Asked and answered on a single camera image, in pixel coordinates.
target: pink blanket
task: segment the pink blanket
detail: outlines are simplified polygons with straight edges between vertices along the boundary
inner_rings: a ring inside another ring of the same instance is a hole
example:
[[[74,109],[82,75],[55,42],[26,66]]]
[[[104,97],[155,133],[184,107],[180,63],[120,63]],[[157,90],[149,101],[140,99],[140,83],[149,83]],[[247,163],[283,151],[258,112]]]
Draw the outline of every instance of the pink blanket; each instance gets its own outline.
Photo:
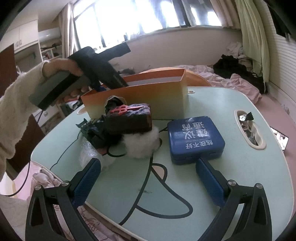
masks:
[[[259,90],[248,81],[242,79],[238,74],[232,74],[230,79],[224,79],[221,76],[214,74],[214,70],[206,65],[178,65],[175,67],[188,69],[199,74],[212,86],[238,90],[245,94],[253,104],[256,104],[262,98]]]

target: brown door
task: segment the brown door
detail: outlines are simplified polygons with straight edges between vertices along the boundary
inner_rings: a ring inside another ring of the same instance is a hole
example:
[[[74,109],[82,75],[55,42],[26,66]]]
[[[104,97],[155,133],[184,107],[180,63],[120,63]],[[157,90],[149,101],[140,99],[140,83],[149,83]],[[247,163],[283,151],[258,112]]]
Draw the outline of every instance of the brown door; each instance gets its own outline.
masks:
[[[7,87],[11,85],[16,79],[17,70],[15,67],[14,47],[13,45],[10,45],[0,53],[0,97],[4,95]],[[38,126],[34,116],[31,115],[22,139],[15,146],[16,152],[14,157],[8,160],[9,164],[17,173],[19,173],[30,161],[33,149],[43,139],[43,137],[44,134],[41,128]],[[12,179],[16,178],[13,173],[7,172],[7,174]]]

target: white fuzzy sleeve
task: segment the white fuzzy sleeve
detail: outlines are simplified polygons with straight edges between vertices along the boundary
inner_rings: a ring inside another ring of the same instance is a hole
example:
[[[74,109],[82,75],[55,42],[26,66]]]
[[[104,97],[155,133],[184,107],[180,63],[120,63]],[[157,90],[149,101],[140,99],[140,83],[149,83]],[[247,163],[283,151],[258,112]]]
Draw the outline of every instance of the white fuzzy sleeve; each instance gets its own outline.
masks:
[[[37,111],[28,97],[44,81],[43,64],[22,73],[0,98],[0,181],[6,169],[6,159],[14,156],[15,144],[22,138],[30,115]]]

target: light green table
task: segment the light green table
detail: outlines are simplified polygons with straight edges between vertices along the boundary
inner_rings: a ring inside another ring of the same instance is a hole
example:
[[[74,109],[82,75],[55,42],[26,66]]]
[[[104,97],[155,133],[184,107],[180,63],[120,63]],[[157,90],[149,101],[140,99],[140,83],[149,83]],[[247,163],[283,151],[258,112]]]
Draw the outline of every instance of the light green table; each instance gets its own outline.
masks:
[[[210,161],[211,165],[226,179],[234,179],[239,185],[263,184],[270,207],[275,240],[290,220],[294,193],[283,152],[267,122],[240,92],[216,87],[189,87],[189,90],[195,93],[189,94],[189,106],[185,117],[209,116],[226,143],[222,156]],[[236,124],[234,110],[252,112],[267,144],[264,150],[255,150],[246,143]],[[64,119],[37,145],[31,160],[50,168],[76,139],[79,129],[75,124],[80,123],[83,118],[89,119],[88,114],[77,115],[75,111]],[[167,122],[156,120],[154,124],[162,129],[166,127]],[[195,164],[172,164],[167,132],[161,132],[160,138],[163,144],[154,154],[153,163],[166,167],[165,182],[148,172],[149,159],[120,157],[108,171],[99,176],[87,202],[144,240],[196,241],[209,226],[219,208],[212,203],[199,180]],[[52,169],[62,180],[71,180],[75,173],[82,169],[79,164],[81,142],[82,137],[67,150]],[[124,150],[113,148],[113,151],[120,153]],[[139,196],[145,179],[147,184],[143,194]],[[243,204],[239,205],[224,238],[232,234],[242,206]]]

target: foil wrapper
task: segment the foil wrapper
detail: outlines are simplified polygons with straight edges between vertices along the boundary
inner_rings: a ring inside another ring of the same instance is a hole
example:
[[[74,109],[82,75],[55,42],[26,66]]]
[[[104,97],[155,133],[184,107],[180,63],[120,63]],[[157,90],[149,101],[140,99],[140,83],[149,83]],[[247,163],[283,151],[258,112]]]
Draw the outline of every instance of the foil wrapper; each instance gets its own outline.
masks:
[[[248,139],[252,144],[258,146],[258,143],[255,139],[255,135],[252,132],[251,127],[249,126],[249,121],[252,121],[252,120],[254,120],[254,118],[251,112],[249,112],[248,114],[243,114],[239,116],[239,122],[241,124],[241,127],[244,133],[247,135]]]

